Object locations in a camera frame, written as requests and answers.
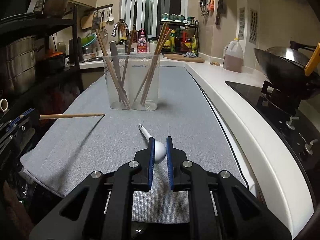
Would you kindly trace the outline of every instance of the wooden cutting board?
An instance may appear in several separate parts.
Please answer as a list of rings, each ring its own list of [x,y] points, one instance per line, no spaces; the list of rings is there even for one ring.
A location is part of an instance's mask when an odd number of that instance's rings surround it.
[[[196,63],[204,63],[205,60],[203,58],[197,57],[184,57],[183,55],[177,55],[177,54],[166,54],[164,57],[167,59],[173,59],[178,61],[186,61],[186,62],[196,62]]]

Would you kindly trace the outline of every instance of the chrome faucet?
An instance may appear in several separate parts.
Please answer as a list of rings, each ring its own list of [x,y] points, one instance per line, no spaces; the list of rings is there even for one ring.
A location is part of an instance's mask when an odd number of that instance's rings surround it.
[[[127,23],[125,21],[118,21],[116,24],[115,24],[115,27],[113,28],[113,32],[111,34],[112,37],[115,37],[116,36],[116,31],[117,31],[117,28],[120,24],[123,24],[125,26],[125,34],[127,36],[127,41],[125,42],[125,52],[127,52],[128,50],[128,46],[129,46],[129,27],[127,25]]]

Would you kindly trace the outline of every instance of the gas stove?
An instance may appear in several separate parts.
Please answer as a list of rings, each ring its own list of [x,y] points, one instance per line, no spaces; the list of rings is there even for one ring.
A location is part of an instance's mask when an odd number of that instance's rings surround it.
[[[315,208],[320,202],[320,132],[298,110],[300,100],[283,95],[267,81],[262,88],[225,83],[266,120],[289,149],[306,180]]]

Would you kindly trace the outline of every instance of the vent cover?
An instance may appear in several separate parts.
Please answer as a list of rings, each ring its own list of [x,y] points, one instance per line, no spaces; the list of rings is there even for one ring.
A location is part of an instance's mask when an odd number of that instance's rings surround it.
[[[250,37],[249,42],[254,45],[257,44],[257,32],[258,32],[258,12],[251,9],[251,23],[250,23]]]
[[[244,39],[244,19],[245,19],[245,10],[244,7],[239,9],[239,33],[238,38],[239,40]]]

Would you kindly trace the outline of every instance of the gray mat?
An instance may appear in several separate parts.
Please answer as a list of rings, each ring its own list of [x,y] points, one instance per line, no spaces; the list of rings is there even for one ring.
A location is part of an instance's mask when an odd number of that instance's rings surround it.
[[[229,170],[243,184],[226,138],[191,75],[180,67],[161,67],[158,109],[152,112],[109,107],[104,76],[85,90],[65,114],[106,113],[106,116],[58,119],[35,149],[21,159],[23,166],[58,195],[66,196],[92,171],[117,170],[147,147],[138,128],[186,152],[205,170]],[[187,192],[171,192],[166,159],[154,167],[152,190],[135,192],[132,219],[154,223],[189,221]]]

